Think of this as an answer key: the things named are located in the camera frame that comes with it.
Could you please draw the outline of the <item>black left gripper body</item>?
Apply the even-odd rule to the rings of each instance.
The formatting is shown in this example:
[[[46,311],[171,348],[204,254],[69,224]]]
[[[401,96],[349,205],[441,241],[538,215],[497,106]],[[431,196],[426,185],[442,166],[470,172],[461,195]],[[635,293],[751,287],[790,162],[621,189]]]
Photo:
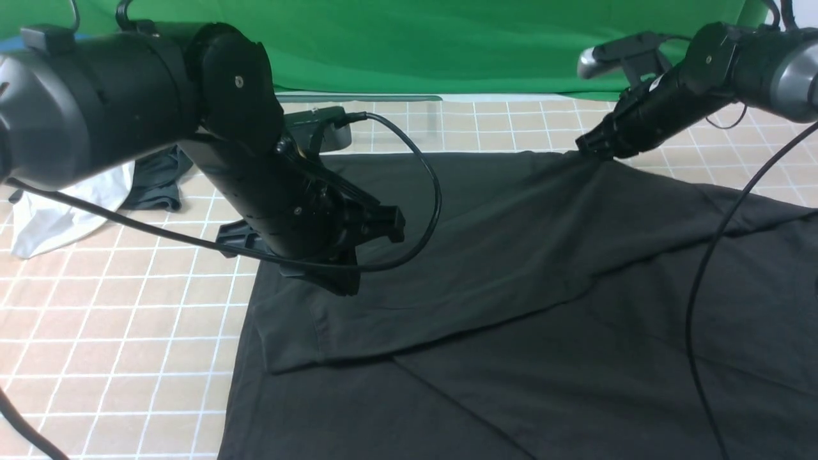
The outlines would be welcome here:
[[[382,117],[347,113],[342,123],[364,120]],[[357,249],[379,238],[405,240],[405,218],[397,206],[380,204],[327,169],[319,154],[305,154],[287,130],[258,153],[210,134],[196,134],[181,142],[180,149],[263,240],[262,252],[211,242],[225,256],[288,264]]]

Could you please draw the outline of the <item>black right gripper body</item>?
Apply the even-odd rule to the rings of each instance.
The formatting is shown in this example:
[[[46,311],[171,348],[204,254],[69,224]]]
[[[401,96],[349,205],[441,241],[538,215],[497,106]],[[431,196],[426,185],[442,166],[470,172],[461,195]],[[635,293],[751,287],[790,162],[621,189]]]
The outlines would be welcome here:
[[[707,84],[686,64],[628,91],[598,125],[576,139],[582,154],[629,159],[658,148],[733,103],[734,91]]]

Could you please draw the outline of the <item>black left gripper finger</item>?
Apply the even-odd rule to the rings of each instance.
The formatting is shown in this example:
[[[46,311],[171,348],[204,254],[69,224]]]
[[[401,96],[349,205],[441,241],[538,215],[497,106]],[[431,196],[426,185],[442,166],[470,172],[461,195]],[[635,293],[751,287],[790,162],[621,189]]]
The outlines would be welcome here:
[[[244,220],[223,224],[216,235],[216,243],[231,248],[263,251],[263,240]]]
[[[350,296],[359,293],[357,266],[357,250],[344,249],[335,254],[279,264],[279,272],[287,279],[303,280],[332,294]]]

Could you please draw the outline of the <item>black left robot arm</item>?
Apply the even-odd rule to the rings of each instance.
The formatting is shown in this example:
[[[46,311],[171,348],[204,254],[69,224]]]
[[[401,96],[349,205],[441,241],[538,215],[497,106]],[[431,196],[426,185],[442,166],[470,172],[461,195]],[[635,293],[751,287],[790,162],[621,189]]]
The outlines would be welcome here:
[[[21,31],[2,56],[2,180],[53,192],[177,146],[242,216],[214,243],[225,256],[355,295],[356,249],[400,243],[405,219],[303,152],[275,96],[268,53],[225,23],[146,22],[76,41]]]

